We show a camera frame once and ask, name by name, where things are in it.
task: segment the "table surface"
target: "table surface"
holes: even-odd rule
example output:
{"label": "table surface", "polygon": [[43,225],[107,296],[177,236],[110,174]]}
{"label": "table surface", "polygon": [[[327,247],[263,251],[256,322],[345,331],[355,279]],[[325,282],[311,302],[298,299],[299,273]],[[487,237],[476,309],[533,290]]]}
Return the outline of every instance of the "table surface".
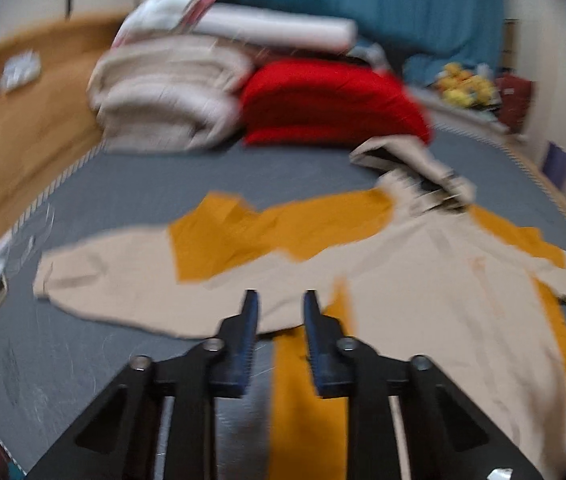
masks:
{"label": "table surface", "polygon": [[[566,250],[566,219],[502,149],[450,131],[437,133],[432,152],[477,185],[479,205],[515,224],[540,228],[547,241]],[[49,197],[54,223],[43,248],[73,243],[106,229],[173,221],[197,206],[210,190],[240,194],[261,209],[368,189],[375,180],[375,174],[351,166],[347,152],[341,150],[237,145],[225,153],[183,156],[100,153]],[[35,224],[24,225],[24,239],[38,229]],[[192,345],[78,319],[36,300],[31,285],[39,257],[37,251],[9,280],[8,296],[0,308],[0,440],[25,470],[131,356],[163,360]],[[271,344],[263,341],[246,398],[224,400],[219,406],[221,478],[265,478],[270,381]]]}

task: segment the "blue curtain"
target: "blue curtain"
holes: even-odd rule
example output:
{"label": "blue curtain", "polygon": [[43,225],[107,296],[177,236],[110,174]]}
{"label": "blue curtain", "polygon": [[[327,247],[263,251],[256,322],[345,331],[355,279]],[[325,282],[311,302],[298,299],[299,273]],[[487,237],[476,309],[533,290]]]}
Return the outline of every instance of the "blue curtain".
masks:
{"label": "blue curtain", "polygon": [[425,54],[408,59],[404,78],[428,85],[442,66],[459,61],[468,68],[498,68],[504,19],[503,0],[326,0],[336,15],[354,18],[362,34],[373,30],[395,46]]}

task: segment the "metal screw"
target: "metal screw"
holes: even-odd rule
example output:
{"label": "metal screw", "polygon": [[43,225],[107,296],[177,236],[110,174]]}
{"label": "metal screw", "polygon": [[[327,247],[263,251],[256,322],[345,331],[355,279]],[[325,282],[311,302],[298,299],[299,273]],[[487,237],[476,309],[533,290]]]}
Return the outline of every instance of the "metal screw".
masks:
{"label": "metal screw", "polygon": [[344,337],[336,342],[336,346],[345,352],[351,352],[358,346],[358,341],[353,337]]}
{"label": "metal screw", "polygon": [[143,372],[152,366],[152,360],[144,355],[137,355],[129,360],[130,368]]}
{"label": "metal screw", "polygon": [[205,339],[203,342],[203,348],[208,352],[218,352],[219,350],[222,350],[224,346],[225,341],[218,339],[217,337]]}
{"label": "metal screw", "polygon": [[432,361],[430,361],[424,355],[416,356],[412,362],[414,363],[416,370],[425,371],[429,370],[432,367]]}

